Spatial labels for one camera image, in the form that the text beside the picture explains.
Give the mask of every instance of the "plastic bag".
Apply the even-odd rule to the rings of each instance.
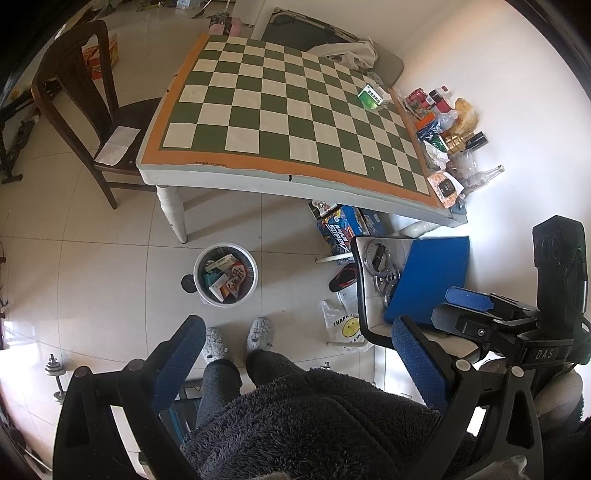
[[[320,309],[331,342],[361,343],[365,340],[359,327],[359,313],[347,313],[342,304],[333,299],[321,301]],[[365,352],[370,347],[370,343],[363,346],[335,346],[335,348],[345,349],[346,352]]]

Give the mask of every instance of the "orange border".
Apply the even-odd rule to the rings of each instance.
[[[202,164],[222,166],[226,168],[240,168],[244,170],[262,170],[285,175],[301,175],[304,177],[335,181],[350,187],[357,187],[386,195],[394,195],[396,197],[414,200],[433,207],[440,206],[439,201],[431,190],[429,190],[430,195],[426,196],[389,183],[359,177],[350,173],[329,170],[320,166],[300,164],[274,158],[251,157],[249,155],[240,154],[160,150],[160,144],[165,134],[168,119],[173,111],[174,104],[180,96],[184,82],[192,71],[195,62],[197,61],[197,57],[203,50],[208,39],[209,34],[201,34],[197,43],[192,48],[191,52],[189,52],[189,55],[187,55],[183,65],[180,67],[172,85],[168,89],[160,113],[154,122],[154,126],[146,144],[144,155],[141,160],[143,165]],[[425,170],[423,159],[420,158],[420,162],[423,170]]]

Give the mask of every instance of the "black pants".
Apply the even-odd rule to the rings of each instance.
[[[257,387],[276,378],[303,371],[280,353],[255,350],[246,357],[246,372]],[[203,372],[203,398],[197,412],[197,427],[238,398],[241,386],[240,372],[230,360],[211,362]]]

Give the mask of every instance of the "white square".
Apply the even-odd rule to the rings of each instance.
[[[335,77],[336,79],[339,78],[339,74],[336,73],[336,70],[334,67],[329,67],[327,65],[324,64],[320,64],[320,70],[322,71],[322,73],[325,73],[327,75],[330,75],[331,77]]]
[[[246,108],[261,109],[261,92],[251,90],[234,90],[233,106],[245,106]]]
[[[330,99],[328,95],[325,95],[324,93],[315,92],[313,90],[308,90],[308,97],[310,98],[310,103],[312,105],[332,109],[332,107],[330,106]]]
[[[320,163],[316,142],[307,138],[290,137],[290,156],[293,160]]]
[[[376,127],[375,125],[372,125],[371,131],[374,133],[374,139],[376,142],[381,143],[382,145],[387,145],[390,147],[390,140],[388,138],[388,134],[386,133],[386,130],[384,130],[383,128],[380,128],[380,127]]]
[[[258,65],[249,65],[247,63],[241,63],[240,70],[238,70],[238,73],[239,75],[260,79],[262,78],[262,67],[259,67]]]
[[[240,63],[242,61],[242,53],[235,51],[223,51],[219,59],[222,61],[233,61],[235,63]]]
[[[292,63],[293,65],[299,65],[300,67],[304,66],[304,60],[302,60],[301,57],[296,57],[295,55],[291,55],[290,53],[284,54],[283,59],[287,63]]]
[[[228,39],[226,40],[226,43],[234,43],[236,45],[246,45],[247,41],[248,41],[248,39],[243,38],[243,37],[228,37]]]
[[[277,95],[278,97],[287,96],[285,92],[285,83],[276,82],[274,80],[263,79],[261,91],[263,93],[269,93],[270,95]]]
[[[310,104],[294,100],[293,98],[287,99],[287,114],[298,118],[312,120],[312,108],[310,107]]]
[[[361,175],[367,175],[368,171],[365,167],[365,159],[361,153],[351,152],[351,150],[341,150],[343,154],[343,164],[345,170],[359,173]]]
[[[285,47],[283,45],[277,45],[276,43],[267,43],[265,44],[265,48],[267,50],[280,51],[281,53],[285,51]]]
[[[406,153],[399,152],[395,148],[393,148],[392,151],[394,152],[394,158],[396,159],[396,165],[398,165],[400,168],[403,168],[404,170],[411,171],[410,170],[410,163],[408,162],[408,157],[406,156]]]
[[[285,115],[284,113],[261,110],[259,130],[265,132],[274,132],[276,134],[289,135],[290,127],[287,115]]]
[[[349,111],[351,112],[351,116],[356,118],[357,120],[361,120],[362,122],[368,124],[368,116],[365,113],[365,110],[357,105],[353,105],[352,103],[349,104]]]
[[[264,57],[265,49],[260,47],[251,47],[248,45],[244,47],[244,53],[248,55],[256,55],[257,57]]]
[[[185,85],[179,102],[203,103],[207,93],[207,85]]]
[[[318,82],[324,83],[324,77],[322,76],[322,73],[318,70],[313,70],[309,69],[308,67],[304,67],[304,74],[308,79],[317,80]]]
[[[427,181],[425,180],[425,177],[415,172],[413,172],[413,177],[414,183],[417,186],[417,190],[421,193],[429,195],[429,188],[427,187]]]
[[[285,71],[285,62],[283,60],[265,58],[262,65],[267,69],[279,70],[280,72]]]
[[[367,155],[368,157],[372,158],[382,158],[379,155],[378,144],[375,142],[375,140],[362,137],[361,135],[357,135],[357,138],[359,140],[359,145],[361,146],[361,153],[363,155]]]
[[[210,42],[207,42],[207,45],[205,45],[204,50],[218,50],[218,51],[222,51],[225,44],[226,44],[225,42],[210,41]]]
[[[317,142],[340,147],[339,134],[335,127],[314,122],[314,134]]]
[[[163,147],[167,148],[191,148],[197,124],[170,124]]]
[[[326,91],[328,92],[329,96],[332,98],[338,98],[344,102],[347,101],[347,97],[342,88],[333,87],[332,85],[326,85]]]
[[[382,162],[384,167],[384,173],[386,175],[386,181],[402,186],[402,177],[400,176],[400,170],[396,165],[392,165],[388,162]]]
[[[412,158],[417,158],[417,152],[415,151],[413,144],[403,138],[401,138],[400,141],[402,142],[402,147],[407,155]]]
[[[341,130],[351,132],[355,135],[357,134],[357,130],[355,129],[353,119],[349,115],[343,115],[340,112],[333,112],[333,117],[335,118],[336,128],[340,128]]]
[[[194,72],[213,72],[216,69],[217,60],[198,60],[193,67]]]
[[[236,88],[238,75],[235,73],[213,72],[209,85],[213,87]]]
[[[226,150],[258,153],[259,131],[251,128],[228,127]]]
[[[308,84],[306,83],[306,78],[301,75],[296,75],[295,73],[285,73],[285,82],[288,85],[294,85],[296,87],[308,88]]]
[[[220,105],[219,103],[204,103],[199,114],[198,124],[221,125],[227,127],[230,123],[232,105]]]
[[[346,82],[345,80],[340,81],[340,85],[345,92],[352,93],[353,95],[357,96],[360,90],[357,90],[357,87],[352,83]]]

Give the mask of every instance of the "table leg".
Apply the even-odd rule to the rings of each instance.
[[[184,224],[183,199],[178,187],[156,186],[156,193],[160,199],[160,207],[166,215],[170,226],[182,244],[187,243],[187,229]]]

